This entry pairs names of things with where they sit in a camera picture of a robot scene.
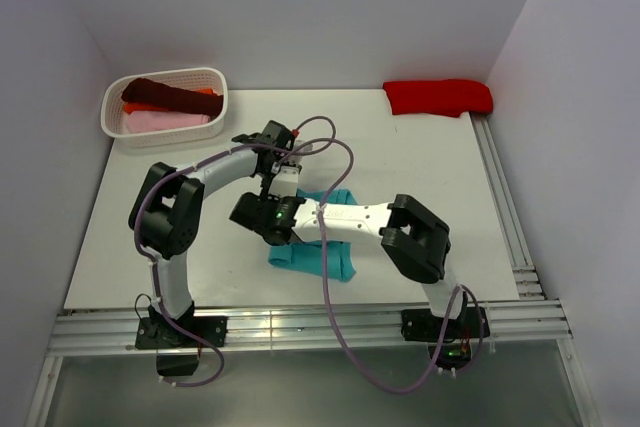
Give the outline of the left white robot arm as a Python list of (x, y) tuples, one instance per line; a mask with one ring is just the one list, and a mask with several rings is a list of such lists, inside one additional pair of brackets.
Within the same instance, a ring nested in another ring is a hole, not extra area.
[(184, 167), (153, 164), (129, 216), (136, 250), (151, 264), (150, 318), (159, 335), (183, 346), (195, 333), (195, 304), (187, 279), (187, 251), (196, 239), (206, 198), (227, 185), (259, 177), (261, 191), (245, 193), (230, 220), (258, 234), (269, 245), (296, 239), (294, 214), (303, 203), (294, 192), (271, 193), (276, 176), (293, 167), (286, 156), (297, 133), (270, 121), (263, 131), (232, 139), (230, 148)]

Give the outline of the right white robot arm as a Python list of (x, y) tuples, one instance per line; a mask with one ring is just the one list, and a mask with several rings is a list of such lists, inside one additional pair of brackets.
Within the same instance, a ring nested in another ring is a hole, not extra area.
[(410, 195), (398, 194), (375, 205), (348, 205), (245, 193), (230, 220), (272, 246), (322, 240), (377, 245), (403, 277), (422, 286), (438, 333), (452, 337), (467, 324), (465, 294), (446, 267), (450, 228)]

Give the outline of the teal t shirt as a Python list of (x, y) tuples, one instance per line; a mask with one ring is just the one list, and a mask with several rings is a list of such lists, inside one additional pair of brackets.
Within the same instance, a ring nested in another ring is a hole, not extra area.
[[(349, 282), (356, 274), (351, 258), (351, 244), (329, 241), (327, 244), (328, 277), (340, 282)], [(276, 268), (322, 276), (323, 254), (320, 241), (308, 244), (272, 246), (268, 263)]]

